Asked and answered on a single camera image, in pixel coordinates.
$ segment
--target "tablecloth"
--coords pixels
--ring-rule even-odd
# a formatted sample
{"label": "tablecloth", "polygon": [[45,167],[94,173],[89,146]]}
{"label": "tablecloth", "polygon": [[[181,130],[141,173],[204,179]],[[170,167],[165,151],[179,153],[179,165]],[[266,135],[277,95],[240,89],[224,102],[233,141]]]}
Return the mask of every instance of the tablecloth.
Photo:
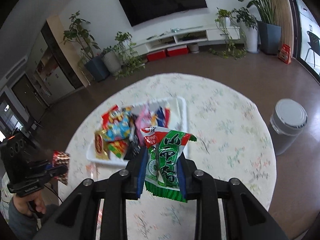
{"label": "tablecloth", "polygon": [[[178,73],[155,75],[130,85],[104,101],[83,121],[66,149],[71,157],[68,186],[59,183],[60,197],[67,198],[88,177],[86,149],[93,132],[101,125],[101,115],[111,106],[176,96],[185,98],[188,132],[198,138],[197,142],[188,143],[188,158],[214,178],[239,178],[268,210],[276,182],[276,159],[257,106],[219,82]],[[97,165],[97,169],[100,180],[120,168]],[[140,200],[127,200],[126,208],[130,240],[194,239],[196,201],[177,202],[144,190]]]}

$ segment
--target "blue gripper pad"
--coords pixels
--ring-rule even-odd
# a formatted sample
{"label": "blue gripper pad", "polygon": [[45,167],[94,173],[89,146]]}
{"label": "blue gripper pad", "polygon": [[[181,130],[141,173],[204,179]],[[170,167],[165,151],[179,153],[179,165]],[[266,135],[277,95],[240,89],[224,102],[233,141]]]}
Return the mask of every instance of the blue gripper pad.
{"label": "blue gripper pad", "polygon": [[140,198],[142,191],[144,180],[146,177],[146,167],[148,161],[148,149],[146,148],[145,152],[143,153],[143,158],[140,165],[139,175],[138,175],[138,182],[137,182],[137,198]]}
{"label": "blue gripper pad", "polygon": [[179,182],[180,193],[184,199],[187,197],[186,177],[184,176],[180,158],[177,161],[177,177]]}

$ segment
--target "human hand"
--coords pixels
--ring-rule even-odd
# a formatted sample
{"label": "human hand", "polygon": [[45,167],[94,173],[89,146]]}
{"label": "human hand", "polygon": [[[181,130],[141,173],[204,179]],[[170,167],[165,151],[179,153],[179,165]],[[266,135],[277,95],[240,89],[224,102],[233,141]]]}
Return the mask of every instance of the human hand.
{"label": "human hand", "polygon": [[16,207],[16,209],[23,215],[32,216],[32,212],[28,207],[29,201],[34,201],[36,204],[36,211],[45,214],[46,207],[44,204],[44,201],[42,199],[41,190],[32,193],[25,197],[18,197],[16,194],[13,196],[13,204]]}

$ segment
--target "tray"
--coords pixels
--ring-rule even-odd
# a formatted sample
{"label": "tray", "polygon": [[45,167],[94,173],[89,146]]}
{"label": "tray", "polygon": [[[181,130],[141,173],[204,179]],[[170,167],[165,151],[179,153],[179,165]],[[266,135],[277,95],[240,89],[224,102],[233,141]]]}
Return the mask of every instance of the tray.
{"label": "tray", "polygon": [[[188,132],[187,103],[186,103],[184,98],[182,98],[182,97],[176,97],[176,98],[168,97],[168,98],[160,98],[160,99],[150,100],[149,101],[150,111],[155,112],[159,108],[159,106],[164,108],[166,106],[167,102],[169,104],[170,103],[172,104],[175,99],[178,100],[179,109],[180,109],[180,116],[181,116],[181,119],[182,119],[181,131],[182,132]],[[140,111],[142,110],[143,106],[146,103],[147,102],[133,104],[132,105],[132,113],[133,114],[139,114]],[[188,145],[185,146],[185,148],[183,150],[183,153],[184,153],[184,156],[186,158],[188,158]],[[95,147],[94,147],[94,134],[93,133],[92,133],[92,142],[90,143],[90,145],[89,145],[89,147],[87,149],[86,157],[87,157],[87,160],[89,160],[91,162],[114,165],[114,166],[126,167],[127,163],[128,163],[127,160],[119,159],[114,154],[111,154],[110,160],[101,160],[101,159],[96,158],[96,151],[95,151]]]}

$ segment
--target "white tv cabinet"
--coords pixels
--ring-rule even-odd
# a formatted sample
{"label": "white tv cabinet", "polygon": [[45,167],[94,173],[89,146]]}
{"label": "white tv cabinet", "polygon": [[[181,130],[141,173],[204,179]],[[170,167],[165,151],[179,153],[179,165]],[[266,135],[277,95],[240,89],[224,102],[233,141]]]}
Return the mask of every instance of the white tv cabinet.
{"label": "white tv cabinet", "polygon": [[[239,40],[239,27],[227,27],[231,39]],[[176,33],[166,33],[149,40],[137,41],[132,48],[138,55],[144,55],[160,49],[166,49],[178,45],[197,43],[203,41],[223,41],[225,34],[216,25],[207,25],[196,28],[182,29]]]}

